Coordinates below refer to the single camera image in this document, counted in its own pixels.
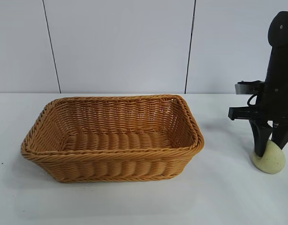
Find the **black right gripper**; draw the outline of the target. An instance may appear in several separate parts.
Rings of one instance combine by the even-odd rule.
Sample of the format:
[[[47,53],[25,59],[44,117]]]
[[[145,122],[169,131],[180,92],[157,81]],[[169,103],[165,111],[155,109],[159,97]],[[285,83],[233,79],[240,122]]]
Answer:
[[[230,107],[228,117],[264,120],[250,122],[255,154],[264,155],[271,133],[273,142],[283,149],[288,143],[288,45],[272,48],[264,81],[238,82],[235,91],[237,95],[251,97],[245,107]],[[272,128],[267,120],[279,122],[274,122]]]

